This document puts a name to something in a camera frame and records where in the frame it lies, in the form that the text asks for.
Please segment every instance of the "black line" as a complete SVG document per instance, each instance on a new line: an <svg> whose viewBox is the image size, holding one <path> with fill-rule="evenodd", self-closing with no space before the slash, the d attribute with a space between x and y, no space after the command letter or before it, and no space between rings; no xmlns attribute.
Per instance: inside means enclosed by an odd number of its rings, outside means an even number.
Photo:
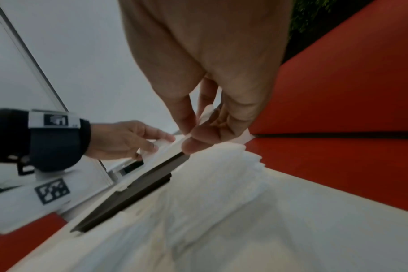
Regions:
<svg viewBox="0 0 408 272"><path fill-rule="evenodd" d="M1 6L0 6L0 15L2 17L2 19L4 20L4 22L7 24L8 28L10 29L10 31L12 32L12 34L14 35L14 37L19 41L21 47L25 50L26 54L28 55L28 57L31 59L31 61L34 63L35 67L37 68L38 72L41 74L41 76L43 77L44 81L46 82L46 84L49 86L50 90L53 92L53 94L56 96L57 100L59 101L59 103L61 104L61 106L64 108L64 110L67 112L68 108L65 106L65 104L62 102L61 98L59 97L59 95L57 94L57 92L55 91L55 89L53 88L52 84L49 82L48 78L46 77L46 75L44 74L43 70L41 69L41 67L38 65L37 61L35 60L34 56L31 54L31 52L29 51L28 47L26 46L26 44L23 42L23 39L20 37L20 35L17 33L16 29L14 28L13 24L11 23L11 21L8 19L7 15L5 14L5 12L2 10Z"/></svg>
<svg viewBox="0 0 408 272"><path fill-rule="evenodd" d="M259 138L408 139L408 131L306 132L306 133L254 134L253 136Z"/></svg>

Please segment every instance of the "red surface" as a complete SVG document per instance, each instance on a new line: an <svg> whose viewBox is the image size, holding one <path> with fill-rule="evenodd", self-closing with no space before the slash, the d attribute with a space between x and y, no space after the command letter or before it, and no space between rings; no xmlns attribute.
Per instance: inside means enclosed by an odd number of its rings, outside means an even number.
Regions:
<svg viewBox="0 0 408 272"><path fill-rule="evenodd" d="M408 130L408 0L375 0L285 63L249 129Z"/></svg>
<svg viewBox="0 0 408 272"><path fill-rule="evenodd" d="M256 138L246 147L270 169L408 211L408 140Z"/></svg>
<svg viewBox="0 0 408 272"><path fill-rule="evenodd" d="M49 214L10 234L0 235L0 272L7 271L66 224Z"/></svg>

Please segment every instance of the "green foliage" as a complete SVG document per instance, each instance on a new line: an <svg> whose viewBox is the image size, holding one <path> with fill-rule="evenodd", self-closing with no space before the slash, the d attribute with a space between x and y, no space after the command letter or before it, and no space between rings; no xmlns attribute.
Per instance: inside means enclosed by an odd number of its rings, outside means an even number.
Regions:
<svg viewBox="0 0 408 272"><path fill-rule="evenodd" d="M295 0L289 36L293 31L303 33L319 12L330 12L337 0Z"/></svg>

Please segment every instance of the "qr code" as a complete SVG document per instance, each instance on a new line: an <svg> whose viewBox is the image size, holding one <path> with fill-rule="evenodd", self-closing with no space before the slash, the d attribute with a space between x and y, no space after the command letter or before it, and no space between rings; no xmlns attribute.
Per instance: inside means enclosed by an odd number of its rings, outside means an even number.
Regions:
<svg viewBox="0 0 408 272"><path fill-rule="evenodd" d="M35 192L43 205L53 202L70 193L68 186L61 178L35 187Z"/></svg>

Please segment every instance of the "table surface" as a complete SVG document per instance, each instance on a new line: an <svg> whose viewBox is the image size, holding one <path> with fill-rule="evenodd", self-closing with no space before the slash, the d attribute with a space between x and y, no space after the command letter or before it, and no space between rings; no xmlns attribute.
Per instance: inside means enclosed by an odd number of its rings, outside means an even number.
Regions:
<svg viewBox="0 0 408 272"><path fill-rule="evenodd" d="M177 271L408 271L408 212L271 169L271 189L211 228L176 256ZM76 234L69 231L112 192L31 252ZM164 187L126 209L131 221Z"/></svg>

